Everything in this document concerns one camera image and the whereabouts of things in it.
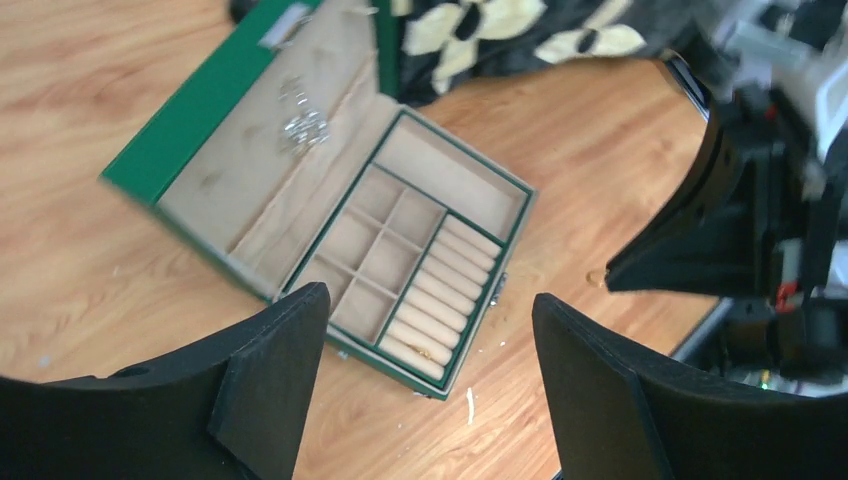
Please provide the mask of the green jewelry tray insert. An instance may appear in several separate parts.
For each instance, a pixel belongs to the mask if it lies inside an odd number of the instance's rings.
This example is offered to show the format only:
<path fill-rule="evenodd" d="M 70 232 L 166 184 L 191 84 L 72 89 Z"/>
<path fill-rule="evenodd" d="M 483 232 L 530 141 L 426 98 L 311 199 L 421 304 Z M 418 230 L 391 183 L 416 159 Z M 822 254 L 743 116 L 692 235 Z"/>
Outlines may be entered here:
<path fill-rule="evenodd" d="M 395 108 L 277 294 L 325 283 L 331 343 L 445 399 L 535 197 L 503 166 Z"/>

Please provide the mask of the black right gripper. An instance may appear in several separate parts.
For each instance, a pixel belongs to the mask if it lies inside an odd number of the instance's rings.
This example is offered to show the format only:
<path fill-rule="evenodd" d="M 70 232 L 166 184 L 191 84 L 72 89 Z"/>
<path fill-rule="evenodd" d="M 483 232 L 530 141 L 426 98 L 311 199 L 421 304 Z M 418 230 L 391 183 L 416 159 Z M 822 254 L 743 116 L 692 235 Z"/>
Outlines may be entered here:
<path fill-rule="evenodd" d="M 847 132 L 823 155 L 818 138 L 776 87 L 713 93 L 691 168 L 608 261 L 608 290 L 768 296 L 768 314 L 748 327 L 750 362 L 846 370 L 847 290 L 830 271 L 847 238 Z"/>

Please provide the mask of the silver necklace jewelry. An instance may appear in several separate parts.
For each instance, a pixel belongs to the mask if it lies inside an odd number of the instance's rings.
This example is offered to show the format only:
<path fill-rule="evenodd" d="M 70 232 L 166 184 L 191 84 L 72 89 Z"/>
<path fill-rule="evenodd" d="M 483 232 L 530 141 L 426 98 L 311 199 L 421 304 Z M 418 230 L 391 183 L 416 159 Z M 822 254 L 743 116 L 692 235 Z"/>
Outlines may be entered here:
<path fill-rule="evenodd" d="M 311 105 L 299 76 L 282 81 L 277 99 L 282 111 L 278 129 L 281 153 L 298 158 L 329 138 L 326 115 Z"/>

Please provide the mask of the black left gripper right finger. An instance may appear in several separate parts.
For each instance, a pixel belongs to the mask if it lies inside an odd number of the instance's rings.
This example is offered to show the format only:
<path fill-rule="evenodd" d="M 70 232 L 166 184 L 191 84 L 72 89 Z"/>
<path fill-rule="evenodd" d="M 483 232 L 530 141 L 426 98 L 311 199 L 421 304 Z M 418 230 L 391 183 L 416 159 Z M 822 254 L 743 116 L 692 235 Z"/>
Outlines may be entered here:
<path fill-rule="evenodd" d="M 532 307 L 567 479 L 843 479 L 847 398 L 723 379 L 624 337 L 551 294 Z"/>

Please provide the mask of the green jewelry box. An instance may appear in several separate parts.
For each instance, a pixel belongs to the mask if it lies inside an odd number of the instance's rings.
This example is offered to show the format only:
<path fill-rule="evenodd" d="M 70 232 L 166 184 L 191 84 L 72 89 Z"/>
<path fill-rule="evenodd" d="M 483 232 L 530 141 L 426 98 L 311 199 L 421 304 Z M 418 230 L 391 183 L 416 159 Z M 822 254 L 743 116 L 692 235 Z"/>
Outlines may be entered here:
<path fill-rule="evenodd" d="M 283 297 L 279 283 L 367 144 L 393 109 L 413 110 L 396 99 L 397 26 L 388 4 L 260 2 L 103 178 L 256 297 Z M 329 138 L 298 158 L 278 148 L 277 97 L 289 76 L 301 78 L 328 122 Z"/>

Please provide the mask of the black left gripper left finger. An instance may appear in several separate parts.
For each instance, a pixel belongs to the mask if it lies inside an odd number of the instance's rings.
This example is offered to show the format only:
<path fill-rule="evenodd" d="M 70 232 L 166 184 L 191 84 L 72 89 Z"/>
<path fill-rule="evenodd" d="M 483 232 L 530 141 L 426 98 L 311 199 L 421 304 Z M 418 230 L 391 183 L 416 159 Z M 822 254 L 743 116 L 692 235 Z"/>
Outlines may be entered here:
<path fill-rule="evenodd" d="M 106 378 L 1 381 L 5 479 L 289 479 L 330 296 L 265 310 Z"/>

